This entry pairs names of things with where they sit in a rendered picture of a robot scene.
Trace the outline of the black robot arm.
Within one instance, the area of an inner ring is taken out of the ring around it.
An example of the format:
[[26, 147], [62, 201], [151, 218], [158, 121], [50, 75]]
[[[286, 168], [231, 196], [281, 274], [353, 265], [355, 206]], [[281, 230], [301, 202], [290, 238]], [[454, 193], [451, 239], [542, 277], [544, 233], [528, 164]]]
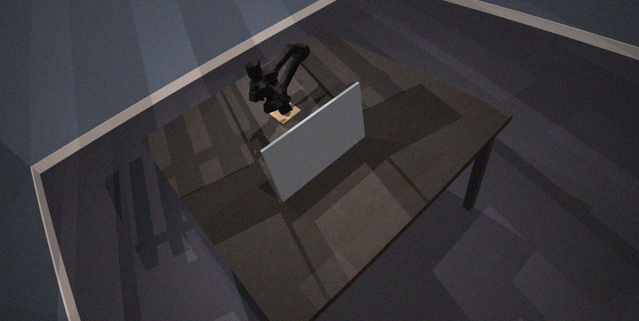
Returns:
[[283, 94], [278, 94], [274, 92], [274, 97], [272, 99], [279, 99], [282, 107], [278, 107], [278, 111], [281, 115], [285, 115], [286, 113], [293, 110], [290, 107], [289, 102], [291, 100], [291, 96], [287, 94], [287, 87], [291, 79], [294, 77], [294, 74], [302, 61], [306, 60], [306, 57], [310, 54], [310, 47], [308, 45], [301, 45], [296, 43], [295, 45], [286, 45], [285, 49], [279, 53], [279, 55], [274, 59], [274, 61], [270, 62], [270, 64], [265, 65], [263, 68], [260, 66], [260, 61], [257, 59], [255, 61], [246, 62], [246, 71], [248, 77], [251, 79], [250, 81], [250, 92], [249, 99], [252, 102], [259, 102], [260, 100], [264, 101], [262, 98], [262, 90], [265, 89], [263, 87], [259, 87], [257, 84], [258, 81], [263, 80], [262, 74], [264, 72], [274, 70], [279, 73], [279, 70], [285, 62], [291, 57], [288, 65], [286, 66], [285, 72], [282, 74], [279, 85]]

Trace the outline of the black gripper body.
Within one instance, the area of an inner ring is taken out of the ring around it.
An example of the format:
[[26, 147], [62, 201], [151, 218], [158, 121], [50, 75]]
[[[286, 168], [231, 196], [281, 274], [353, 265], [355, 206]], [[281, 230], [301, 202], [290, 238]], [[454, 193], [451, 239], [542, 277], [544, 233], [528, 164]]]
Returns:
[[[262, 77], [263, 77], [263, 80], [258, 81], [256, 85], [258, 85], [259, 87], [261, 86], [265, 88], [262, 90], [262, 98], [266, 98], [266, 102], [270, 102], [273, 100], [272, 97], [274, 97], [274, 91], [266, 88], [266, 82], [269, 82], [271, 80], [275, 80], [276, 78], [278, 78], [278, 73], [274, 70], [270, 70], [270, 71], [264, 72], [262, 74]], [[271, 112], [278, 110], [277, 106], [267, 108], [266, 102], [264, 103], [264, 112], [266, 114], [269, 114]]]

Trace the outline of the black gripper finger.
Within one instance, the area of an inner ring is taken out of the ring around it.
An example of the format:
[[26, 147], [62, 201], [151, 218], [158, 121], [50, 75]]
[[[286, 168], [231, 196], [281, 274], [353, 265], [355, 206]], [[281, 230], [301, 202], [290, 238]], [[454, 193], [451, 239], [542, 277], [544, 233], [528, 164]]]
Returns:
[[274, 106], [282, 107], [283, 105], [281, 104], [279, 99], [274, 99], [270, 102], [266, 102], [267, 108], [274, 107]]
[[278, 83], [278, 79], [276, 78], [275, 80], [271, 80], [269, 82], [266, 82], [266, 88], [267, 89], [271, 89], [274, 92], [278, 93], [278, 94], [283, 94], [280, 88], [280, 85]]

